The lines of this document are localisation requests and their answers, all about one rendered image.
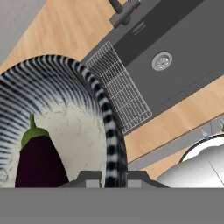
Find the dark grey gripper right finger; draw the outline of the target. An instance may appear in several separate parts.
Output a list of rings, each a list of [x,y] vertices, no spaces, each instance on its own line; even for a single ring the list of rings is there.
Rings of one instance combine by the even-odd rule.
[[[151,179],[146,171],[128,171],[127,178],[128,188],[167,188],[167,185]]]

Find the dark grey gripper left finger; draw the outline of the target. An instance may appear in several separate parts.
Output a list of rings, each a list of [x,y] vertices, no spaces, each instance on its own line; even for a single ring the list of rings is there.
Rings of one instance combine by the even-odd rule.
[[[101,188],[101,171],[80,171],[76,179],[62,185],[66,188]]]

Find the white bowl with black stripes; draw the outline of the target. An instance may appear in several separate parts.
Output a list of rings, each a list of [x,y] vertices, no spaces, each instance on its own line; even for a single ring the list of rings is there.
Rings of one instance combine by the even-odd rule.
[[[49,132],[68,182],[90,170],[101,171],[104,188],[126,187],[123,131],[102,84],[76,59],[46,54],[0,73],[0,189],[15,187],[30,114]]]

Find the purple eggplant with green stem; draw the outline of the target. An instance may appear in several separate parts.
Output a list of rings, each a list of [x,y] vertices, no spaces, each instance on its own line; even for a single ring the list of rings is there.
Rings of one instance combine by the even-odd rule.
[[[30,114],[30,128],[21,140],[15,187],[59,187],[67,182],[66,169],[49,132],[38,127]]]

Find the silver sink drain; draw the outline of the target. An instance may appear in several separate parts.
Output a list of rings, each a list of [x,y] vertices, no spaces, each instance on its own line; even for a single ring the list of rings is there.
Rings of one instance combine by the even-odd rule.
[[[169,52],[160,52],[154,56],[151,66],[155,71],[164,71],[172,63],[172,55]]]

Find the dark grey sink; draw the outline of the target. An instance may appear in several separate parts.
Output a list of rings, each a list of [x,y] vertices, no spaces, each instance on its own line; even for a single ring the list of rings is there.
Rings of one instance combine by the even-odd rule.
[[[111,43],[150,107],[144,123],[224,74],[224,0],[141,0],[131,16],[83,61]],[[151,62],[161,52],[169,52],[172,63],[155,71]]]

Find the white rounded object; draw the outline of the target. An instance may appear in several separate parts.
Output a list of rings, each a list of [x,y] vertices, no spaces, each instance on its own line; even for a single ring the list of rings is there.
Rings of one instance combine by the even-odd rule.
[[[198,141],[157,181],[171,188],[224,188],[224,134]]]

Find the dark grey tap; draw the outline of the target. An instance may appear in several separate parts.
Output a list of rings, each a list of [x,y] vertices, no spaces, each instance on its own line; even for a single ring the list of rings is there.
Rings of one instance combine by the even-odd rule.
[[[131,13],[141,4],[141,0],[127,0],[124,4],[118,0],[108,1],[115,10],[115,14],[109,19],[115,29],[119,25],[128,25],[131,21]]]

